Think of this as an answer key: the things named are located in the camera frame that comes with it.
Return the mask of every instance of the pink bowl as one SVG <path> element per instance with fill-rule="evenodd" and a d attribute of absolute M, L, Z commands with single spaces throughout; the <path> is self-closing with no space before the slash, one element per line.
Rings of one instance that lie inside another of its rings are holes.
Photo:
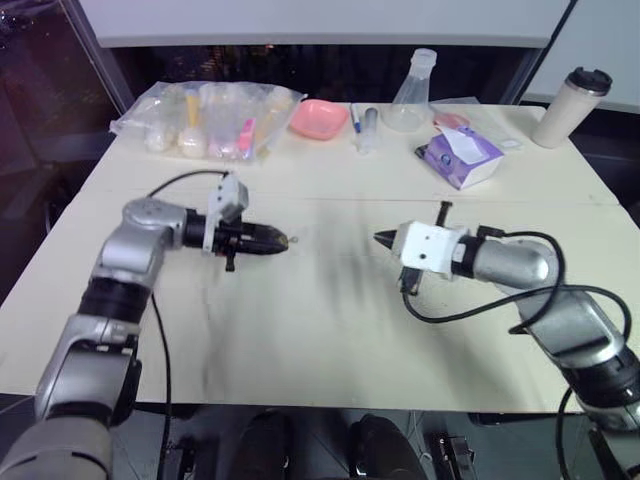
<path fill-rule="evenodd" d="M 289 127 L 305 137 L 329 140 L 335 137 L 349 112 L 342 105 L 326 100 L 306 100 L 293 115 Z"/>

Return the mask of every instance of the purple tissue box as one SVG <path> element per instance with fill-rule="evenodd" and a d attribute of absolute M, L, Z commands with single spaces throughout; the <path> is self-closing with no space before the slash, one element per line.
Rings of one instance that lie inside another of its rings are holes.
<path fill-rule="evenodd" d="M 456 132 L 470 138 L 476 151 L 466 159 L 453 153 L 453 149 L 444 134 L 431 139 L 428 145 L 416 149 L 418 157 L 431 165 L 443 178 L 458 190 L 474 185 L 491 176 L 498 167 L 503 153 L 489 140 L 469 127 L 459 127 Z"/>

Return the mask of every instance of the robotic arm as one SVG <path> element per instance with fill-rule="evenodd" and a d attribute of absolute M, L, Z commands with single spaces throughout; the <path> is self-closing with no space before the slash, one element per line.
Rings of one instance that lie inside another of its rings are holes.
<path fill-rule="evenodd" d="M 409 222 L 397 231 L 377 233 L 375 239 L 390 248 L 404 267 L 400 282 L 405 303 L 417 294 L 424 271 L 446 279 L 459 275 L 491 282 L 508 295 L 555 285 L 559 263 L 552 249 L 532 240 L 487 238 L 490 234 L 500 236 L 500 232 L 480 227 L 479 234 L 473 236 L 467 229 Z M 523 324 L 537 314 L 549 295 L 545 291 L 516 302 Z M 620 466 L 629 475 L 637 475 L 640 362 L 623 335 L 580 288 L 560 288 L 547 313 L 527 330 L 560 369 Z"/>
<path fill-rule="evenodd" d="M 142 371 L 136 355 L 140 320 L 165 251 L 202 248 L 226 256 L 226 269 L 233 271 L 236 253 L 287 250 L 280 231 L 242 222 L 248 203 L 247 188 L 226 175 L 206 216 L 153 198 L 124 207 L 40 380 L 38 421 L 0 465 L 2 480 L 110 478 L 108 429 L 133 410 Z"/>

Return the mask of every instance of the travel mug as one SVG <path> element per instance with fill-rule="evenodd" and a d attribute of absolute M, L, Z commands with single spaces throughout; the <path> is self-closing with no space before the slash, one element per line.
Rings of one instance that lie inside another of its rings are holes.
<path fill-rule="evenodd" d="M 611 77 L 601 70 L 576 68 L 564 81 L 531 139 L 555 148 L 569 136 L 611 89 Z"/>

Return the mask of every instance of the plastic bag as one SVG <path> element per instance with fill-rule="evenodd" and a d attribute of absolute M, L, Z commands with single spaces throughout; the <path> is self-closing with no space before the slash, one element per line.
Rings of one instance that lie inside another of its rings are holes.
<path fill-rule="evenodd" d="M 304 97 L 251 82 L 157 82 L 110 130 L 151 152 L 249 159 L 269 148 Z"/>

